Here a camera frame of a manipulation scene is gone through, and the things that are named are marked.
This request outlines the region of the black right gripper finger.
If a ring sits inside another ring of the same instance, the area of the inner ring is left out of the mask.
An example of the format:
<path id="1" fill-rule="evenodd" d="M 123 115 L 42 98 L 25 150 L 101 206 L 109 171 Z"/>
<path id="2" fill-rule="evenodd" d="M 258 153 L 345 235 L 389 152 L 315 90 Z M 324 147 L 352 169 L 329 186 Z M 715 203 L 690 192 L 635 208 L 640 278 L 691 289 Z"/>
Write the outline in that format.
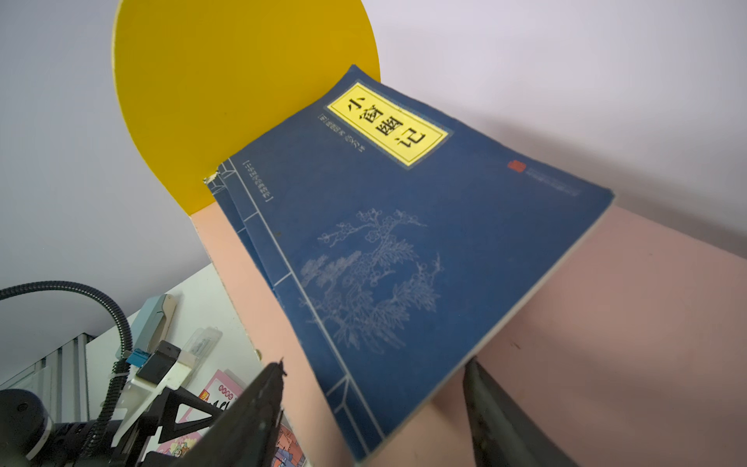
<path id="1" fill-rule="evenodd" d="M 478 466 L 574 466 L 475 358 L 463 392 Z"/>

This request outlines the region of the dark blue bottom book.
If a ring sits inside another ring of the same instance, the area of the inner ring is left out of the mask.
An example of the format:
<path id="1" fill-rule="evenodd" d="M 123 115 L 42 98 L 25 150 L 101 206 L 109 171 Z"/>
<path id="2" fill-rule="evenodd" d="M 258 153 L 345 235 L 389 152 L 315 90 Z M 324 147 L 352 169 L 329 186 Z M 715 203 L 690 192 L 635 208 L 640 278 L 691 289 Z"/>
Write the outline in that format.
<path id="1" fill-rule="evenodd" d="M 548 279 L 614 193 L 349 68 L 209 190 L 368 461 Z"/>

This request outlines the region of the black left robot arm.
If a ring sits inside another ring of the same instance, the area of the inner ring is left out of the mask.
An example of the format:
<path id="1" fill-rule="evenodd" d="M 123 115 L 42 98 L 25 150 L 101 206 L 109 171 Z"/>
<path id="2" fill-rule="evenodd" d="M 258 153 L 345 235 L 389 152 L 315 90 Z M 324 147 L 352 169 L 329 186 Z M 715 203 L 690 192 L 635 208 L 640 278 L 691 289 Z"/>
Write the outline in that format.
<path id="1" fill-rule="evenodd" d="M 46 371 L 37 384 L 21 374 L 1 388 L 1 462 L 5 466 L 272 466 L 282 430 L 285 371 L 270 363 L 245 389 L 217 374 L 202 395 L 188 380 L 221 336 L 205 329 L 186 348 L 167 340 L 175 299 L 148 300 L 129 320 L 105 293 L 50 280 L 4 288 L 3 299 L 69 292 L 112 317 L 119 348 L 104 400 L 87 418 L 85 372 L 66 383 Z"/>

